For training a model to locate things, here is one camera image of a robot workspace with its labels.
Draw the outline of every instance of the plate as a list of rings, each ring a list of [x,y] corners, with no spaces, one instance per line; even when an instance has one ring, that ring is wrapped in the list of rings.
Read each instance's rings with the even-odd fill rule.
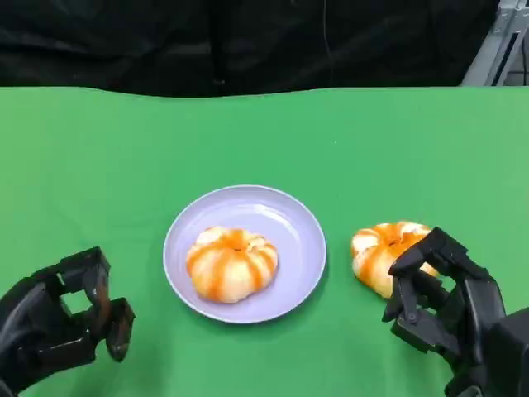
[[[240,227],[265,236],[278,250],[274,280],[236,304],[201,298],[185,259],[198,234],[211,226]],[[238,185],[202,196],[174,220],[164,243],[164,268],[174,292],[192,309],[226,323],[259,323],[295,309],[316,288],[326,264],[320,224],[289,194],[265,186]]]

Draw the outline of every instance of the robotic hand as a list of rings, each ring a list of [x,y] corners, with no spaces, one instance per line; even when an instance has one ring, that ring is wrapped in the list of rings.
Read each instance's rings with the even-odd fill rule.
[[[108,298],[110,265],[98,247],[19,281],[0,299],[0,397],[95,361],[103,339],[115,361],[128,351],[135,315]],[[72,314],[61,296],[84,290],[90,309]]]
[[[438,227],[404,252],[389,270],[393,296],[383,321],[393,321],[392,333],[419,351],[448,362],[454,377],[447,397],[527,397],[529,308],[506,315],[496,281],[466,252]],[[455,281],[450,293],[419,270],[425,261]]]

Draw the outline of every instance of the black curtain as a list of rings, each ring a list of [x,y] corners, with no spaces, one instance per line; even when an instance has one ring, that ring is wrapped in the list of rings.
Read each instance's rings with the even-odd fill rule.
[[[2,0],[0,85],[172,97],[458,85],[498,0]]]

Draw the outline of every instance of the orange striped bun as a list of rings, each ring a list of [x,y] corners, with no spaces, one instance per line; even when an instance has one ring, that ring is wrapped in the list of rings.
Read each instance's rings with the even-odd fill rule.
[[[351,240],[353,272],[364,284],[384,298],[393,292],[393,277],[388,274],[395,260],[419,242],[430,229],[413,222],[381,223],[359,230]],[[437,276],[426,262],[421,270]]]
[[[210,227],[198,236],[186,264],[202,297],[233,304],[270,284],[278,267],[278,252],[258,234]]]

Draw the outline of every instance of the green tablecloth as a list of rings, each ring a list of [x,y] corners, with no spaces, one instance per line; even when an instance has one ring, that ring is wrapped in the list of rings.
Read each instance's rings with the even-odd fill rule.
[[[207,100],[0,90],[0,291],[100,245],[111,295],[137,315],[121,365],[102,344],[93,365],[24,395],[441,396],[446,365],[381,323],[384,302],[352,276],[350,237],[401,219],[441,226],[492,271],[509,312],[527,306],[528,103],[522,89]],[[299,310],[250,327],[188,309],[161,260],[185,205],[243,183],[302,200],[329,249]]]

